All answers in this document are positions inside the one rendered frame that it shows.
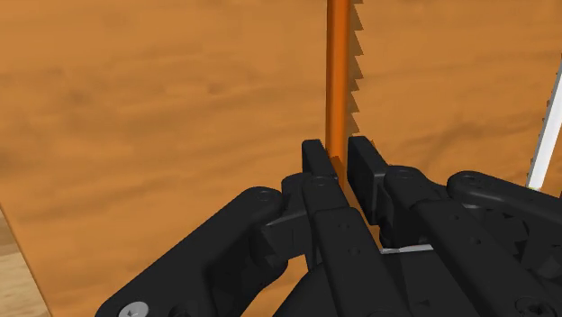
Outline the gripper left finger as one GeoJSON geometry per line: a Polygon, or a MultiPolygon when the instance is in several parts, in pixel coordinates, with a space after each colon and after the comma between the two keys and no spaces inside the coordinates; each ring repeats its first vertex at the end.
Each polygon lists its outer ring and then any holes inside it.
{"type": "Polygon", "coordinates": [[[318,140],[280,189],[243,191],[108,298],[95,317],[242,317],[292,258],[307,273],[268,317],[412,317],[318,140]]]}

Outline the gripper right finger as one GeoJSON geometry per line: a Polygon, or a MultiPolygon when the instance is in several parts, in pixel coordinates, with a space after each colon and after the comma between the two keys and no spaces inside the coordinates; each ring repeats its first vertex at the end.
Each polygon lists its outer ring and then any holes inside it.
{"type": "Polygon", "coordinates": [[[382,245],[431,245],[480,317],[562,317],[562,198],[475,171],[441,186],[364,136],[347,176],[382,245]]]}

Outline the orange long serrated knife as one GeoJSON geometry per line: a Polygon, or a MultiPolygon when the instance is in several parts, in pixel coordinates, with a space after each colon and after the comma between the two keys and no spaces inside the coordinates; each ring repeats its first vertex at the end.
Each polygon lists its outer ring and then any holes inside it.
{"type": "Polygon", "coordinates": [[[346,183],[351,0],[327,0],[325,143],[340,186],[346,183]]]}

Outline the white serrated knife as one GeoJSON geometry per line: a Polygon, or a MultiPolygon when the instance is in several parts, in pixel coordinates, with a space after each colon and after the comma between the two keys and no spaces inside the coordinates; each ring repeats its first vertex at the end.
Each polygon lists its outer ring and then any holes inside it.
{"type": "Polygon", "coordinates": [[[542,128],[539,133],[536,149],[530,163],[530,170],[526,179],[526,186],[530,189],[539,191],[544,183],[546,174],[554,149],[557,144],[557,137],[562,128],[562,59],[560,60],[556,80],[554,82],[550,98],[547,102],[547,109],[542,120],[542,128]]]}

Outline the brown wooden table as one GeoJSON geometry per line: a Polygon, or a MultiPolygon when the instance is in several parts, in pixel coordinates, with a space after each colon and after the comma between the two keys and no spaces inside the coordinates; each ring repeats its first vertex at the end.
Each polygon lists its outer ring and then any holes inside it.
{"type": "MultiPolygon", "coordinates": [[[[385,159],[523,183],[562,0],[362,0],[385,159]]],[[[324,134],[325,0],[0,0],[0,205],[52,317],[98,306],[324,134]]]]}

